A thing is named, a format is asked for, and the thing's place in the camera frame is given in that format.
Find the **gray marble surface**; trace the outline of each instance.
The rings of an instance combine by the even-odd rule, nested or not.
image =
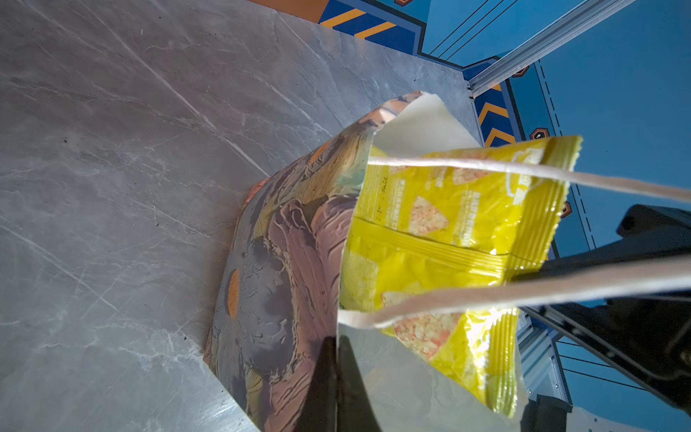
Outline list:
[[[254,430],[202,362],[255,182],[460,73],[245,0],[4,1],[0,430]]]

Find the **yellow chevron stripe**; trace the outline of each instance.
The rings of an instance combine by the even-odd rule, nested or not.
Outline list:
[[[343,24],[344,22],[350,21],[351,19],[357,18],[361,15],[365,15],[365,13],[360,9],[353,9],[344,12],[340,15],[337,15],[331,19],[327,19],[326,21],[322,21],[320,24],[324,27],[334,28],[339,24]]]
[[[482,107],[482,111],[480,111],[480,115],[477,117],[477,119],[480,121],[480,124],[484,121],[484,118],[487,117],[487,113],[495,113],[499,114],[502,117],[509,118],[509,112],[507,111],[506,108],[502,108],[501,106],[496,106],[490,103],[486,103]]]
[[[492,130],[489,132],[489,137],[487,137],[487,141],[484,142],[485,147],[490,147],[492,145],[492,142],[494,141],[494,138],[501,138],[506,142],[509,142],[511,144],[516,143],[516,139],[513,137],[513,135],[509,135],[506,132],[501,132],[498,129],[492,128]]]
[[[360,33],[355,33],[355,37],[359,37],[360,39],[365,39],[366,37],[376,35],[377,33],[383,32],[384,30],[388,30],[388,29],[393,28],[395,26],[396,26],[396,24],[381,23],[378,26],[368,28],[367,30],[361,31]]]

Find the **blue panel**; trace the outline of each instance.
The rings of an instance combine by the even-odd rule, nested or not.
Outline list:
[[[374,15],[365,14],[355,19],[351,19],[350,21],[346,21],[343,24],[339,24],[338,26],[334,27],[334,29],[338,30],[339,32],[354,35],[385,22],[386,21],[383,19],[377,18]]]
[[[691,187],[691,81],[679,75],[691,65],[690,19],[688,0],[635,1],[542,59],[564,134],[584,137],[578,170]],[[633,204],[691,209],[589,187],[580,193],[597,246],[618,240]]]
[[[493,89],[490,89],[478,96],[477,98],[475,98],[475,109],[477,110],[478,115],[482,112],[482,109],[484,108],[484,105],[486,103],[496,105],[504,109],[507,108],[504,102],[504,95],[502,94],[502,92]],[[513,135],[513,127],[511,126],[511,120],[507,117],[504,117],[503,115],[490,112],[486,114],[484,121],[480,125],[480,131],[482,132],[482,137],[485,140],[487,139],[487,137],[489,137],[489,134],[492,131],[492,129],[497,129],[501,132]],[[501,138],[495,138],[494,141],[492,141],[491,146],[499,147],[506,144],[508,144],[508,142],[502,140]]]
[[[571,190],[569,190],[567,200],[571,205],[571,210],[573,213],[563,218],[561,222],[559,222],[559,227],[554,235],[554,241],[557,243],[559,256],[577,255],[583,252],[588,252],[589,250],[588,242],[585,239],[585,230],[583,229],[583,224],[580,223],[580,210],[576,206],[574,194],[571,192]]]
[[[573,343],[562,338],[561,341]],[[559,355],[603,364],[585,348],[558,342]],[[564,369],[587,373],[623,384],[637,386],[623,374],[605,366],[588,364],[561,357]],[[688,414],[674,409],[647,391],[603,381],[601,379],[565,371],[569,393],[575,406],[608,420],[628,424],[647,431],[689,431]]]
[[[346,13],[347,11],[353,9],[354,8],[352,6],[345,5],[340,1],[331,0],[326,5],[326,9],[324,9],[324,12],[321,14],[319,22],[321,23],[322,21],[326,21],[327,19],[338,17],[340,14]]]
[[[515,3],[513,0],[489,0],[472,15],[483,3],[484,0],[433,1],[427,20],[423,52],[430,53],[434,50],[444,38],[451,35],[454,29],[468,18],[458,31],[431,54],[440,55],[467,30],[470,30],[452,49],[446,51],[442,58],[460,66],[473,64],[514,49],[577,6],[580,0],[520,0]],[[448,58],[466,42],[468,43],[463,49],[450,59]]]
[[[416,48],[415,33],[399,26],[372,35],[367,40],[408,54],[413,54]]]
[[[463,78],[466,81],[470,81],[471,78],[475,77],[478,73],[487,69],[492,63],[496,62],[494,59],[487,60],[486,62],[480,62],[479,64],[474,64],[463,69]]]
[[[419,19],[420,21],[426,23],[427,22],[427,15],[429,15],[430,12],[430,3],[431,0],[415,0],[411,1],[405,6],[398,6],[395,3],[395,0],[376,0],[378,3],[382,3],[392,9],[395,9],[399,11],[400,13],[404,13],[408,15],[409,17],[413,17],[415,19]]]

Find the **twisted paper handle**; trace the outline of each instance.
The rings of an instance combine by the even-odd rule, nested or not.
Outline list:
[[[669,198],[691,203],[691,191],[628,178],[597,176],[543,165],[477,159],[370,158],[369,165],[391,167],[456,167],[502,173],[527,174],[581,185]],[[510,283],[482,289],[450,288],[428,292],[386,306],[376,312],[340,310],[339,323],[355,328],[385,328],[406,317],[426,313],[466,312],[509,306],[540,306],[569,301],[624,297],[685,290],[691,286],[691,257],[649,260],[642,263],[604,265],[537,281]]]

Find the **yellow chip bag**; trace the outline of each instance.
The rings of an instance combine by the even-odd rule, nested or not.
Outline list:
[[[547,140],[495,149],[431,153],[426,158],[537,164]],[[372,149],[372,156],[383,152]],[[531,177],[451,167],[368,167],[355,216],[400,232],[489,254],[507,254]]]
[[[579,137],[431,153],[573,169]],[[372,156],[385,154],[372,148]],[[547,258],[567,185],[450,167],[369,166],[343,253],[341,305],[373,311],[430,290],[482,287]],[[426,314],[384,333],[512,417],[518,310]]]

